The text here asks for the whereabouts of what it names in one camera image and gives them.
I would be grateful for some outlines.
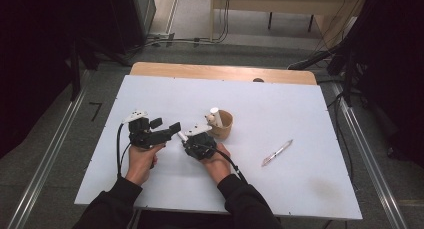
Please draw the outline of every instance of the white board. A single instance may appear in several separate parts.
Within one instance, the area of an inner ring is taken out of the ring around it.
[[[223,143],[275,215],[362,219],[320,87],[278,83],[126,76],[75,203],[89,204],[115,183],[116,134],[132,111],[145,110],[150,120],[162,117],[156,130],[181,122],[187,131],[205,124],[212,107],[233,115],[231,134]],[[125,125],[121,148],[129,143],[128,133]],[[261,167],[290,139],[287,150]],[[177,135],[158,158],[136,207],[226,212],[224,198],[203,166],[186,155]]]

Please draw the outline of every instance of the pen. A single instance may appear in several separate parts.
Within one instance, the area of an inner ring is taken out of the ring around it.
[[[272,159],[274,159],[275,157],[277,157],[278,154],[280,154],[282,151],[284,151],[284,149],[286,149],[287,147],[289,147],[293,142],[293,139],[291,139],[290,141],[287,141],[286,143],[284,143],[284,145],[276,152],[272,153],[269,157],[265,158],[262,161],[262,166],[266,166],[268,165]]]

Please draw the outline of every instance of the black long-sleeved shirt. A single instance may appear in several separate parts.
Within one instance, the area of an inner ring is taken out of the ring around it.
[[[281,228],[262,195],[252,186],[231,174],[218,189],[225,198],[225,209],[234,218],[235,228]],[[73,228],[126,228],[133,205],[142,188],[118,178],[109,192],[101,192],[84,211]]]

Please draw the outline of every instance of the cup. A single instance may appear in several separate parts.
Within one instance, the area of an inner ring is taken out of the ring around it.
[[[208,133],[215,139],[225,140],[230,135],[233,125],[233,116],[224,110],[219,110],[219,115],[221,117],[222,127],[210,125],[212,129],[209,130]]]

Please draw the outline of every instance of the table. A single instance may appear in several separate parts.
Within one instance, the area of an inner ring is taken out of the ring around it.
[[[266,83],[249,82],[254,78]],[[88,204],[114,184],[116,131],[131,110],[146,110],[150,119],[162,117],[165,127],[178,120],[187,131],[204,121],[202,113],[219,106],[234,116],[226,147],[275,215],[361,219],[321,90],[314,84],[311,72],[136,63],[124,79],[75,203]],[[121,147],[128,143],[125,135],[128,129],[123,127]],[[289,139],[293,145],[282,156],[260,167],[263,158]],[[158,157],[136,207],[226,213],[222,195],[203,166],[184,153],[178,138]],[[124,163],[122,171],[127,168]]]
[[[226,0],[211,0],[211,40],[214,10],[225,9],[225,2]],[[365,0],[230,0],[229,9],[314,15],[327,48],[331,48],[341,38],[341,32],[351,18],[359,15],[364,2]]]

